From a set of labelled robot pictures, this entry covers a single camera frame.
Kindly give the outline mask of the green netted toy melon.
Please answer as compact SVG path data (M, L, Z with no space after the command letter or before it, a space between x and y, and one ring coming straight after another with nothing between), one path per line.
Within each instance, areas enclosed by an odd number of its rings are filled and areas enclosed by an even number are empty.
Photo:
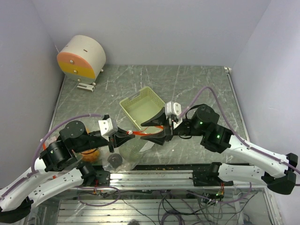
M128 162L136 162L142 157L140 153L144 142L140 139L132 139L119 147L120 155Z

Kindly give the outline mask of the spare clear zip bag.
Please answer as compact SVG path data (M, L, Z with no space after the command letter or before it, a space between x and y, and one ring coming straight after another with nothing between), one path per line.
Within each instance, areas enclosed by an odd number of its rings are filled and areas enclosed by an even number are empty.
M110 173L133 170L144 155L153 148L154 143L141 140L142 136L155 134L162 131L162 126L146 127L141 131L135 131L135 138L124 143L114 150L114 153L103 151L102 167Z

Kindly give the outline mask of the dark toy plum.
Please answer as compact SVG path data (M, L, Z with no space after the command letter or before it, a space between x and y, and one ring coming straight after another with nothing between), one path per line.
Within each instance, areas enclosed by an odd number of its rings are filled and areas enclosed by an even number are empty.
M112 168L116 169L123 163L123 158L118 153L113 153L107 158L108 163L112 166Z

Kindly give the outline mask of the orange toy pineapple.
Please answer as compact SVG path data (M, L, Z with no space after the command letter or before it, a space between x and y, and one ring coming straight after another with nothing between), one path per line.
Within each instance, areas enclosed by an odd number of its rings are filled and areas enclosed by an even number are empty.
M99 160L100 150L99 148L86 150L81 152L81 156L83 161L94 163Z

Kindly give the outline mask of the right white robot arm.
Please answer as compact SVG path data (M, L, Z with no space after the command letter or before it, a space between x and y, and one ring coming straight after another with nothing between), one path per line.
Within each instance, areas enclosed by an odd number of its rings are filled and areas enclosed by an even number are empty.
M155 116L141 123L142 127L161 127L162 130L142 139L164 145L174 136L185 139L200 136L200 145L206 150L229 154L247 162L245 165L211 163L206 175L211 185L243 181L264 185L277 194L291 194L296 187L297 155L277 154L240 138L230 129L219 125L219 114L206 104L196 105L193 109L192 118L182 119L179 118L181 105L167 103Z

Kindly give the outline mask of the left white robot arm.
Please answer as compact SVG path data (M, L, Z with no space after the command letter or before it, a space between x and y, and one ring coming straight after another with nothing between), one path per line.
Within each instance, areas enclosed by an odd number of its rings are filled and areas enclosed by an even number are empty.
M97 172L90 162L82 162L64 175L53 176L77 162L75 153L107 146L110 152L133 139L132 132L119 128L108 115L100 129L88 132L77 117L50 130L37 147L28 170L0 191L0 221L13 224L30 214L47 199L76 186L91 186Z

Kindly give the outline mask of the pale green plastic basket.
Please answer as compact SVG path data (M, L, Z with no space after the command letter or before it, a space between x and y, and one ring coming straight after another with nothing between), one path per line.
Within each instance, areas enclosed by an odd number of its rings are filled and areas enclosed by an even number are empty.
M155 116L165 102L148 86L120 101L120 106L138 130L141 124Z

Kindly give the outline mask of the aluminium rail frame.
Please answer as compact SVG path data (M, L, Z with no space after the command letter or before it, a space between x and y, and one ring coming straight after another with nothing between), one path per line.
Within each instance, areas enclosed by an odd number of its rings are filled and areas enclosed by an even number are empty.
M131 171L109 172L101 166L94 167L96 176L92 180L83 181L81 173L76 169L66 172L45 183L47 187L56 187L59 191L84 187L112 186L119 189L194 189L196 187L219 187L221 183L233 186L236 183L252 183L266 186L263 180L265 172L256 166L221 165L221 173L216 172L217 165L166 165L137 166Z

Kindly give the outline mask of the small white bracket block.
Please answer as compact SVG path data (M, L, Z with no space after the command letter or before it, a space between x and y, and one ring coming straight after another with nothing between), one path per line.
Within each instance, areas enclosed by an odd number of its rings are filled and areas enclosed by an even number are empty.
M91 84L85 84L85 83L80 82L77 85L77 89L83 90L83 91L88 91L88 92L93 92L95 89L95 86L91 85Z

